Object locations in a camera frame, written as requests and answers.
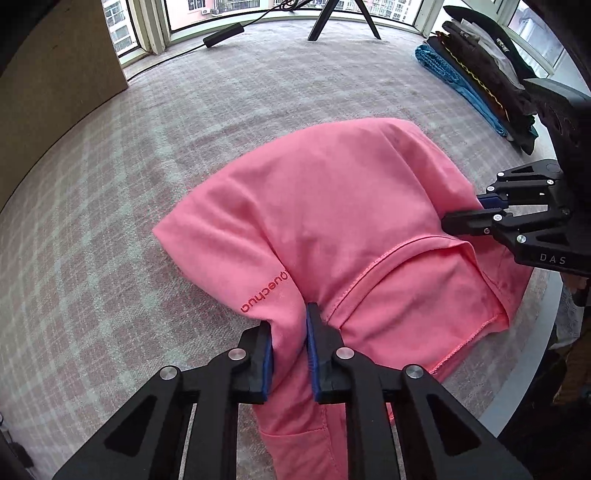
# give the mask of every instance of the pink garment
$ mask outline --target pink garment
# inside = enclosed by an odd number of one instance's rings
[[[257,148],[195,188],[154,233],[183,274],[271,322],[275,372],[255,409],[279,480],[345,480],[343,406],[312,399],[304,302],[347,346],[442,378],[509,326],[531,269],[492,238],[446,235],[472,185],[412,123],[318,125]]]

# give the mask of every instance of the metal pivot bolt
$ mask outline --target metal pivot bolt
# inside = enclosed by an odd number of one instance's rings
[[[421,378],[424,370],[418,365],[409,365],[404,371],[410,378]]]
[[[348,360],[349,358],[353,358],[354,355],[355,351],[349,348],[348,346],[342,346],[336,351],[336,356],[338,356],[342,360]]]
[[[246,357],[246,350],[242,348],[233,348],[228,352],[228,357],[230,357],[230,360],[242,360]]]
[[[174,367],[164,367],[160,370],[160,378],[162,380],[172,380],[177,376],[177,369]]]

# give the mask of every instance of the blue towel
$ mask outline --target blue towel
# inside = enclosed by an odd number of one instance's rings
[[[471,85],[462,78],[462,76],[446,62],[430,45],[419,45],[414,51],[417,60],[427,70],[441,78],[445,83],[452,87],[457,93],[462,95],[470,104],[480,112],[480,114],[490,123],[492,128],[502,137],[507,136],[507,130],[501,125],[495,114],[488,108],[486,103],[480,98],[478,93]]]

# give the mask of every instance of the beige wall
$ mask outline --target beige wall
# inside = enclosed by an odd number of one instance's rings
[[[61,0],[0,77],[0,209],[64,133],[127,88],[99,0]]]

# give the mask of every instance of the white cloth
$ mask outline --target white cloth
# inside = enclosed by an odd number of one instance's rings
[[[517,88],[525,89],[525,87],[519,82],[519,78],[517,78],[517,74],[515,73],[515,69],[513,68],[511,61],[501,51],[501,49],[496,45],[496,43],[486,31],[481,29],[478,25],[466,21],[466,19],[462,19],[461,22],[452,20],[452,22],[454,22],[465,32],[477,36],[478,44],[484,48],[484,50],[494,59],[496,65],[499,67],[499,70],[502,71],[509,81]]]

